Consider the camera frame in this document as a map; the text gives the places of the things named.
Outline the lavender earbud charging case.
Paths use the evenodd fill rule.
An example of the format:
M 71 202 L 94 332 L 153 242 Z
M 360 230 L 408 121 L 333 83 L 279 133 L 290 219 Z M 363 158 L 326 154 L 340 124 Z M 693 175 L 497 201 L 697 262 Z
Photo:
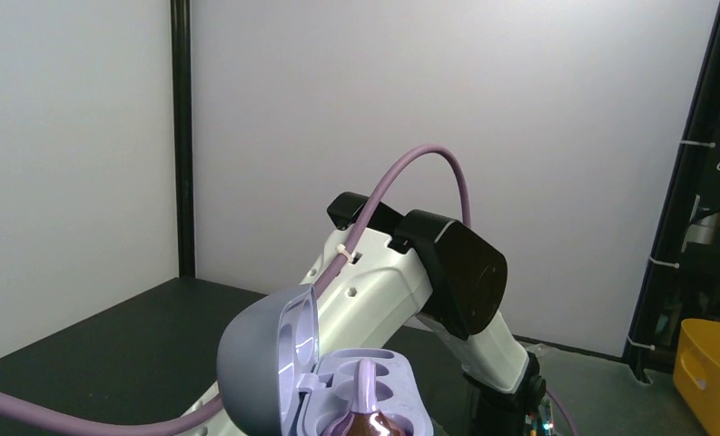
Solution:
M 349 409 L 357 363 L 376 364 L 378 405 L 405 435 L 434 432 L 408 359 L 397 352 L 349 348 L 319 354 L 310 284 L 270 294 L 235 316 L 217 351 L 222 405 L 247 435 L 323 435 Z

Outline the purple earbud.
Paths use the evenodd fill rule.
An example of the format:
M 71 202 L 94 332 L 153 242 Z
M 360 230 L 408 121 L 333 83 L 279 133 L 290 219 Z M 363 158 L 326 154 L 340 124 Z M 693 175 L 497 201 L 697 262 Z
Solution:
M 402 436 L 406 432 L 393 419 L 388 418 L 378 405 L 376 364 L 370 359 L 357 363 L 351 382 L 349 409 L 322 432 L 339 436 Z

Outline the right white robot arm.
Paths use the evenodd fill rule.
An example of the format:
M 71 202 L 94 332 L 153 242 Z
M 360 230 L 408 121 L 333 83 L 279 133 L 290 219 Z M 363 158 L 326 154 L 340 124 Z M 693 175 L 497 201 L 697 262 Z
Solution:
M 343 239 L 366 197 L 329 206 L 334 230 L 299 285 L 227 326 L 216 359 L 221 411 L 197 435 L 431 435 L 409 360 L 386 348 L 409 319 L 430 328 L 476 390 L 475 435 L 554 427 L 536 356 L 499 305 L 505 257 L 459 220 L 380 205 L 352 251 Z

